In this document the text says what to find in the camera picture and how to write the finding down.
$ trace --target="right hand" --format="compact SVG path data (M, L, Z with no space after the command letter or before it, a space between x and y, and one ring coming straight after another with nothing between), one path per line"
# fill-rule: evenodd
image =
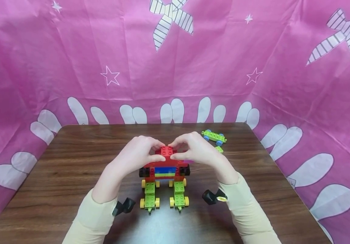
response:
M209 142L207 142L199 133L192 132L178 136L168 146L175 149L186 145L188 150L186 152L178 152L171 155L174 160L193 160L196 163L207 164L213 166L221 157L217 149L215 149Z

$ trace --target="striped bow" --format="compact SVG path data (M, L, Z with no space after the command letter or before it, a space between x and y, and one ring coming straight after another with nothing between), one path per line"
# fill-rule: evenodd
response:
M193 35L193 16L181 10L187 0L172 0L172 3L164 5L161 0L151 0L150 11L157 15L163 15L153 32L156 51L159 50L166 38L172 22L175 22L180 28Z
M338 30L338 32L322 41L315 49L313 49L306 65L329 53L335 46L343 41L347 42L350 49L350 21L346 21L341 9L338 9L333 13L327 22L327 26L334 30Z

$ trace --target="wooden table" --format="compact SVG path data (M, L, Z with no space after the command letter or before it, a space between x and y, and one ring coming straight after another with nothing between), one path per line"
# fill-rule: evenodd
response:
M134 136L152 136L168 144L183 133L223 133L224 155L247 180L282 243L329 243L306 206L267 151L243 123L83 125L63 127L0 215L0 244L57 244L64 239L78 207L102 170ZM118 199L134 199L129 214L117 216L104 243L242 243L225 203L208 206L206 189L218 189L213 171L191 164L185 195L190 206L170 208L173 190L162 182L160 208L139 209L144 197L138 172L122 182Z

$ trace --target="pink backdrop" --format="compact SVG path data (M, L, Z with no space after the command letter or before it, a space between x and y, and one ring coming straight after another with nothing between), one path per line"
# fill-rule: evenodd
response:
M350 243L350 1L0 0L0 213L61 126L246 122Z

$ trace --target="beige sleeve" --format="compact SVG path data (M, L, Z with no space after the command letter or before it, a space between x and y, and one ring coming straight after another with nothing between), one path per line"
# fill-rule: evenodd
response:
M219 182L219 188L228 197L226 203L244 244L281 243L242 175L239 174L239 181L233 185Z
M113 225L113 211L117 198L99 204L91 197L92 190L80 204L78 214L72 222L62 244L102 244Z

